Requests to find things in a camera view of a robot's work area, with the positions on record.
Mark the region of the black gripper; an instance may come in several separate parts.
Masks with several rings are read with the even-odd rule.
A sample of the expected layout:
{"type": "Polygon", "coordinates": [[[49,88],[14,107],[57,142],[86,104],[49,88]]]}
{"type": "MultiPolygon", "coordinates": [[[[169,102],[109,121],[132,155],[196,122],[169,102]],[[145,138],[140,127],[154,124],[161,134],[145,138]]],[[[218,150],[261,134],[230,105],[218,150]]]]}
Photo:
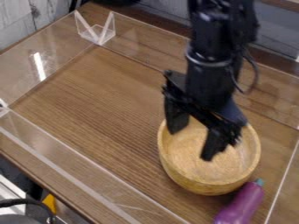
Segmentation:
{"type": "Polygon", "coordinates": [[[232,94],[237,88],[242,55],[208,60],[185,53],[186,72],[165,70],[162,76],[164,116],[169,133],[181,131],[193,117],[208,129],[200,158],[210,161],[228,145],[234,145],[246,125],[232,94]]]}

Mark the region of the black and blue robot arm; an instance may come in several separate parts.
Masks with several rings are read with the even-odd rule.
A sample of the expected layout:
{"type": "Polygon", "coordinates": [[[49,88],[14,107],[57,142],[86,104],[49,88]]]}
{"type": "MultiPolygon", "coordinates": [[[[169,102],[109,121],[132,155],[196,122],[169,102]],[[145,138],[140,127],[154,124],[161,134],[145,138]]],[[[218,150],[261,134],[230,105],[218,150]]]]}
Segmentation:
{"type": "Polygon", "coordinates": [[[253,0],[188,0],[188,14],[186,72],[162,72],[164,116],[170,134],[190,118],[206,127],[200,158],[210,161],[238,142],[248,124],[232,95],[253,90],[238,85],[238,73],[244,62],[254,62],[248,44],[257,38],[258,22],[253,0]]]}

